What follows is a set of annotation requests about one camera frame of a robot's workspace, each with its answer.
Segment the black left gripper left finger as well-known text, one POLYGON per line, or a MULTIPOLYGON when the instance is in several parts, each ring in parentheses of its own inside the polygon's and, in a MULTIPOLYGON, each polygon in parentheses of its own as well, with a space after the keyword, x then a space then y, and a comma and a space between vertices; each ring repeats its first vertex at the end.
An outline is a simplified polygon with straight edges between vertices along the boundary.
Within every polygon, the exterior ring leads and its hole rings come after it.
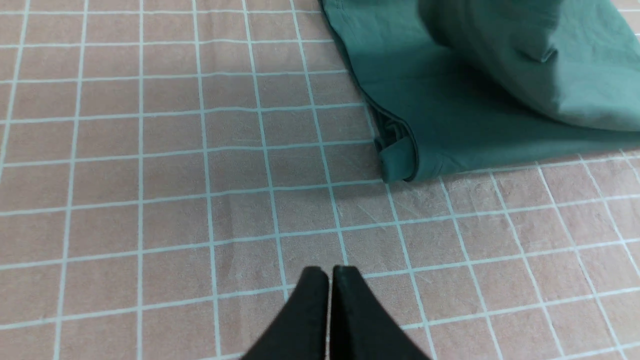
POLYGON ((329 277, 307 266, 290 298, 243 360, 324 360, 327 343, 329 277))

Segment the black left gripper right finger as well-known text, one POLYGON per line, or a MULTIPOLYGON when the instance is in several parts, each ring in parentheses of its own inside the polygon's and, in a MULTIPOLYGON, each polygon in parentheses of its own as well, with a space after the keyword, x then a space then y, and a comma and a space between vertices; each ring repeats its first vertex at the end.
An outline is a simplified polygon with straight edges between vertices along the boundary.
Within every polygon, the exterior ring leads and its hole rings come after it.
POLYGON ((355 266, 333 268, 331 360, 428 360, 384 309, 355 266))

